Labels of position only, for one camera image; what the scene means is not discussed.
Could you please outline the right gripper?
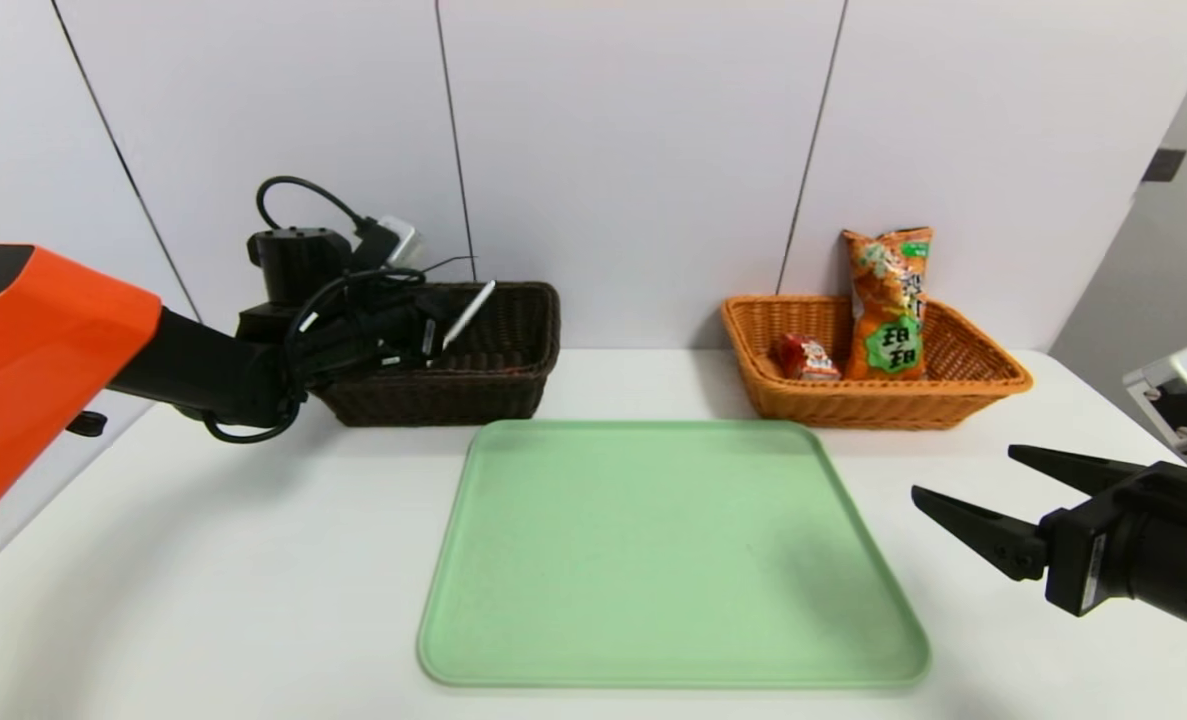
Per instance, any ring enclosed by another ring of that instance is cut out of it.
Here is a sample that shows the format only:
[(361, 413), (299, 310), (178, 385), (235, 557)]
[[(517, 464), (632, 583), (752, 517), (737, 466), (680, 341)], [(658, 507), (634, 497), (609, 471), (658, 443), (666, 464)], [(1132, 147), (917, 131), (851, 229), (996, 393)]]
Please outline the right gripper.
[(1047, 546), (1035, 524), (932, 489), (910, 488), (913, 505), (1014, 582), (1040, 580), (1047, 566), (1047, 603), (1077, 618), (1129, 598), (1187, 623), (1187, 466), (1032, 445), (1010, 445), (1008, 457), (1088, 496), (1042, 520)]

